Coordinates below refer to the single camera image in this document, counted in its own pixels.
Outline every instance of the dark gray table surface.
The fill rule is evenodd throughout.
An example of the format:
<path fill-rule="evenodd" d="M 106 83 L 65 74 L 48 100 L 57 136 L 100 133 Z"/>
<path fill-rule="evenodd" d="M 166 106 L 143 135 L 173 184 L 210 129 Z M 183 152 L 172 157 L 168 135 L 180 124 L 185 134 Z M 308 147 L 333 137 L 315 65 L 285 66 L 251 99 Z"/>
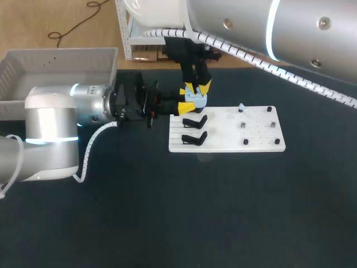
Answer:
<path fill-rule="evenodd" d="M 16 183 L 0 200 L 0 267 L 357 267 L 357 110 L 261 70 L 211 73 L 209 106 L 277 107 L 285 152 L 172 154 L 168 117 L 108 130 L 84 183 Z M 80 129 L 81 158 L 94 131 Z M 25 124 L 0 123 L 9 133 Z"/>

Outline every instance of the brown floor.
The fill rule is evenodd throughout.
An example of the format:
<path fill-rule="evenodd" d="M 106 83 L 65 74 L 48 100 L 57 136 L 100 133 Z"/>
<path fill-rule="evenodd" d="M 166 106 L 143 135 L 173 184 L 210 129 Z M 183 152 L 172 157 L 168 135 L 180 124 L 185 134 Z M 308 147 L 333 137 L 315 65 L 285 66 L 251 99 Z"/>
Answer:
<path fill-rule="evenodd" d="M 0 55 L 10 49 L 56 47 L 57 40 L 47 34 L 65 33 L 95 12 L 86 7 L 89 0 L 0 0 Z M 61 42 L 61 47 L 118 47 L 119 69 L 176 69 L 173 63 L 136 63 L 127 61 L 122 53 L 122 41 L 115 1 L 102 5 L 100 12 L 85 22 Z M 210 67 L 242 68 L 251 66 L 229 55 Z"/>

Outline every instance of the robotic arm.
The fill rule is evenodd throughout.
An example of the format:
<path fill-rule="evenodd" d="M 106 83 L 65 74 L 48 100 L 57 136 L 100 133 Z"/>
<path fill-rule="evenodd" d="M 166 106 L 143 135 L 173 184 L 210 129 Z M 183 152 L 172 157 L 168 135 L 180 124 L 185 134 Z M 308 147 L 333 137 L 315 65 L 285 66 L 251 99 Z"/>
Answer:
<path fill-rule="evenodd" d="M 124 0 L 127 10 L 142 25 L 157 28 L 147 35 L 167 38 L 168 54 L 180 62 L 186 89 L 177 94 L 147 89 L 141 77 L 132 79 L 129 89 L 114 91 L 106 85 L 34 88 L 26 99 L 26 136 L 19 142 L 0 137 L 0 184 L 8 182 L 14 170 L 16 180 L 50 180 L 76 176 L 78 170 L 77 125 L 117 124 L 115 119 L 147 118 L 148 126 L 158 114 L 200 112 L 206 105 L 211 76 L 206 59 L 216 55 L 205 44 L 248 62 L 274 75 L 338 99 L 357 108 L 357 100 L 250 56 L 246 51 L 267 55 L 306 69 L 357 83 L 357 2 L 353 0 Z M 184 54 L 177 54 L 173 39 L 181 39 Z M 197 76 L 192 72 L 196 65 Z M 173 106 L 161 101 L 175 100 Z M 86 150 L 88 159 L 91 139 Z M 23 159 L 18 170 L 17 163 Z"/>
<path fill-rule="evenodd" d="M 150 28 L 185 28 L 189 38 L 192 28 L 273 60 L 357 83 L 356 1 L 125 0 L 125 4 L 139 23 Z"/>

